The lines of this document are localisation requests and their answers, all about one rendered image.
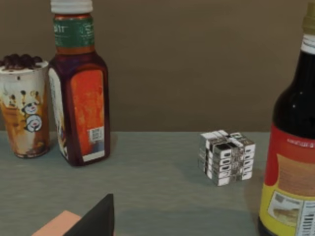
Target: bottle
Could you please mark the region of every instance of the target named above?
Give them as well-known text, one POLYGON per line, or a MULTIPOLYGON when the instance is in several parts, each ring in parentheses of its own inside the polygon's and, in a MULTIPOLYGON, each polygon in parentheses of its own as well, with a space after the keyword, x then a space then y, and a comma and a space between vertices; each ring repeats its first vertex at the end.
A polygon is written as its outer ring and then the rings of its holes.
POLYGON ((315 235, 315 3, 293 82, 273 111, 259 212, 261 236, 315 235))
POLYGON ((72 166, 110 154, 108 70, 96 53, 91 0, 51 0, 57 54, 49 78, 58 143, 72 166))

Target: cube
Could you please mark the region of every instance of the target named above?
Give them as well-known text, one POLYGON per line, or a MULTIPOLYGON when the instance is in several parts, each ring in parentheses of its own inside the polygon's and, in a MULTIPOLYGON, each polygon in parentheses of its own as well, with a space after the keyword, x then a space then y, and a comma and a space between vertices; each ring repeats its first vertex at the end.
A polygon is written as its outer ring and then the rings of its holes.
POLYGON ((200 135, 198 167, 217 186, 252 177, 255 143, 224 130, 200 135))

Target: gray tabletop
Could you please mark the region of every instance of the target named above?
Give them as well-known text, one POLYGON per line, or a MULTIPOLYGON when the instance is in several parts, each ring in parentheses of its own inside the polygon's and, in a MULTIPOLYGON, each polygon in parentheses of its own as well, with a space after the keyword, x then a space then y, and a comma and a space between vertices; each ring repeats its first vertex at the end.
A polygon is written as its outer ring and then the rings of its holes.
POLYGON ((113 133, 108 160, 73 168, 56 145, 19 159, 0 132, 0 235, 30 236, 64 210, 82 216, 108 193, 117 236, 258 235, 269 134, 244 134, 257 143, 252 179, 216 187, 197 168, 199 133, 113 133))

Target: black and white cube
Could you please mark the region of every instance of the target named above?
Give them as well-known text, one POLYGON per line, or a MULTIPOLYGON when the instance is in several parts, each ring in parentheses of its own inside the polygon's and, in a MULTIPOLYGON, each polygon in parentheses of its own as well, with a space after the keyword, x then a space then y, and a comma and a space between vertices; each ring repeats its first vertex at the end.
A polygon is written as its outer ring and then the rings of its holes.
POLYGON ((255 149, 255 143, 241 133, 204 133, 198 166, 217 186, 247 180, 252 177, 255 149))

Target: pink object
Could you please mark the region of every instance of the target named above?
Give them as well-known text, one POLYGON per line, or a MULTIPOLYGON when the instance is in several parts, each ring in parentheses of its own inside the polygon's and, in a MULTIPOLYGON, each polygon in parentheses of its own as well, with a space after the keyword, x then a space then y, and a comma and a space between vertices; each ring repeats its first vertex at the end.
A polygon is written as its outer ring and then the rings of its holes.
POLYGON ((80 216, 65 210, 32 236, 63 236, 80 219, 80 216))

